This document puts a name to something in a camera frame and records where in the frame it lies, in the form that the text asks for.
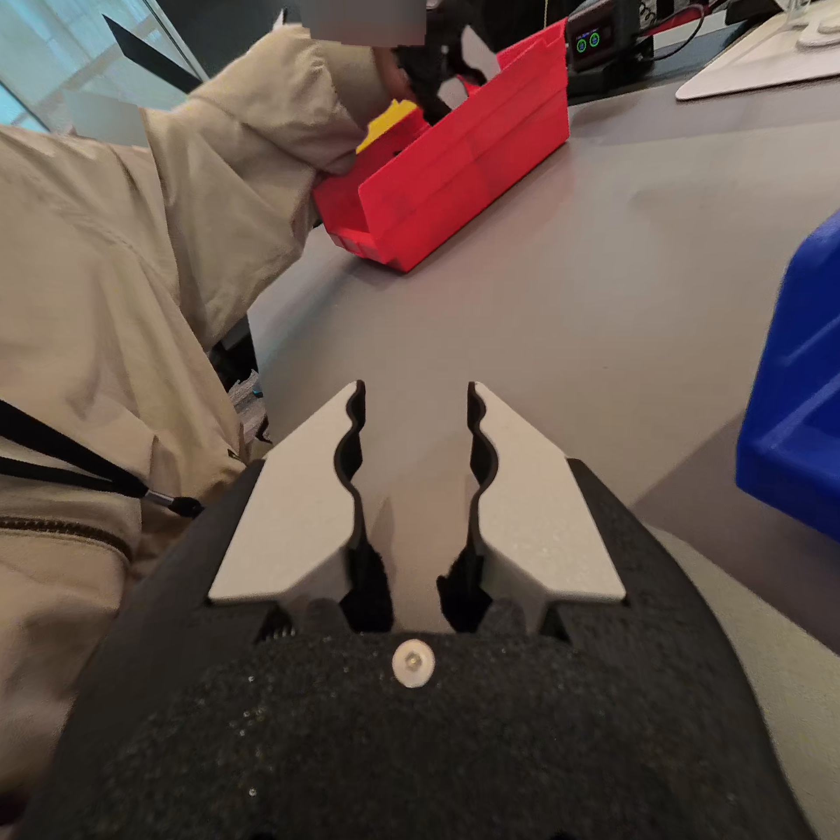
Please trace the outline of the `person's left forearm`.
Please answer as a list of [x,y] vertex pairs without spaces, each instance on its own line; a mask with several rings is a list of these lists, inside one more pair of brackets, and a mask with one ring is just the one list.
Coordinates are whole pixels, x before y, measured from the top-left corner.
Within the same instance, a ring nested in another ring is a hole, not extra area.
[[155,257],[203,350],[300,258],[315,185],[349,171],[393,101],[372,49],[283,25],[179,107],[141,110]]

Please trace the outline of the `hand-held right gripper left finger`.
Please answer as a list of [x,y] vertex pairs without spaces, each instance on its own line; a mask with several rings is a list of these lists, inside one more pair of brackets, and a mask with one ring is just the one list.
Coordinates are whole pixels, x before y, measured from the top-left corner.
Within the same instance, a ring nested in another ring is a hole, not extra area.
[[344,467],[364,424],[364,383],[347,384],[263,459],[208,591],[214,605],[341,602],[351,592],[349,551],[363,517]]

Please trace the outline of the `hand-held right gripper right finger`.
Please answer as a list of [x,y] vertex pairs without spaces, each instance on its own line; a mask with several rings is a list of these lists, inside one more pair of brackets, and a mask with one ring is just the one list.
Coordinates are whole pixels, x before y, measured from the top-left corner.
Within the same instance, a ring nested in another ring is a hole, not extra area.
[[564,451],[480,382],[468,385],[468,426],[479,588],[519,606],[531,634],[558,603],[622,603],[625,585]]

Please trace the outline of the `black charger with green display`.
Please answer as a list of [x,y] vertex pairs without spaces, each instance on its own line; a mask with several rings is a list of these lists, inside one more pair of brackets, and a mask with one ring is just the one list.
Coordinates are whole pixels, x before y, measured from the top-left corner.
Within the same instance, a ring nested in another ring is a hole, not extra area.
[[571,100],[626,87],[654,65],[656,2],[582,2],[565,22]]

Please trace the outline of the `white flat tray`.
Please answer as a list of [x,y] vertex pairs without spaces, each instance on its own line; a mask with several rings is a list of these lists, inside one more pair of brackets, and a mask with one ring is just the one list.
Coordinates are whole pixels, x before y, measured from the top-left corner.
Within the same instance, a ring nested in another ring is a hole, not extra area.
[[786,12],[753,29],[675,93],[678,102],[692,102],[734,93],[778,88],[839,76],[839,46],[799,49],[799,31]]

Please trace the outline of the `white object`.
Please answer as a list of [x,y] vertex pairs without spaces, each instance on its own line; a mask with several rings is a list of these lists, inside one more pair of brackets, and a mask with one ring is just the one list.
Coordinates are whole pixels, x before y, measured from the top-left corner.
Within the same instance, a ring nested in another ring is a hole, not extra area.
[[809,2],[793,21],[799,31],[799,49],[828,49],[839,46],[839,2]]

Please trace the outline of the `yellow plastic part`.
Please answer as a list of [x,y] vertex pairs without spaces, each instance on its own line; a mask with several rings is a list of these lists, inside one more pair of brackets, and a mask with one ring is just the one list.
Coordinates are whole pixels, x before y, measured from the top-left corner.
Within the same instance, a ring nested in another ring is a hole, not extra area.
[[413,101],[393,100],[390,106],[381,115],[373,119],[367,128],[363,141],[357,146],[356,153],[360,154],[373,142],[382,137],[392,127],[402,121],[406,116],[417,111],[418,107]]

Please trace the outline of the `person's beige jacket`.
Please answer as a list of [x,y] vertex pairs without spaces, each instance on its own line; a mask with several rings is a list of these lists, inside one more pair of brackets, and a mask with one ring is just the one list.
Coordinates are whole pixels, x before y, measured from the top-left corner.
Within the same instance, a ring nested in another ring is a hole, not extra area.
[[[214,501],[243,434],[207,351],[265,282],[259,203],[195,136],[2,131],[2,400],[171,496]],[[2,477],[2,805],[43,778],[79,675],[186,528],[148,501]]]

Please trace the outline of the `black angular panel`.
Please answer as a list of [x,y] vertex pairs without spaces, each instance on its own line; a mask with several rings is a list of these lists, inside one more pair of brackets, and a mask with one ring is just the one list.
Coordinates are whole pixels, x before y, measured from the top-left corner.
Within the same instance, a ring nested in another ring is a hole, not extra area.
[[109,16],[103,14],[102,18],[127,60],[184,94],[193,92],[203,83],[192,72],[146,44],[140,37],[113,21]]

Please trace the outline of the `red plastic bin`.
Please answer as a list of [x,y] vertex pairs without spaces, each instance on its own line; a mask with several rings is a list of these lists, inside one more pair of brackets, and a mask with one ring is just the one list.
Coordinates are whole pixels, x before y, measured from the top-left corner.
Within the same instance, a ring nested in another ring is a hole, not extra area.
[[431,127],[418,109],[313,200],[332,241],[406,272],[570,138],[566,18],[498,54],[500,73]]

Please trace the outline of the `person's left hand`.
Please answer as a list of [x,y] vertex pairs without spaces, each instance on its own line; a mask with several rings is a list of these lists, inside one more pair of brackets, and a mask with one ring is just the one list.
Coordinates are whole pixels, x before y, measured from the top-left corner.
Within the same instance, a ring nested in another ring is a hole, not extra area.
[[399,65],[392,49],[374,47],[372,49],[377,73],[388,97],[395,101],[413,101],[411,82],[404,69]]

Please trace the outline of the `blue plastic bin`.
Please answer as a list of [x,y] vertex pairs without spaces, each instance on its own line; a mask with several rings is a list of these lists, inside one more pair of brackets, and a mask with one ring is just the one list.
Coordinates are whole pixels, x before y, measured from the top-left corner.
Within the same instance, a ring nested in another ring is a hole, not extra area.
[[736,450],[737,487],[839,540],[839,212],[784,273]]

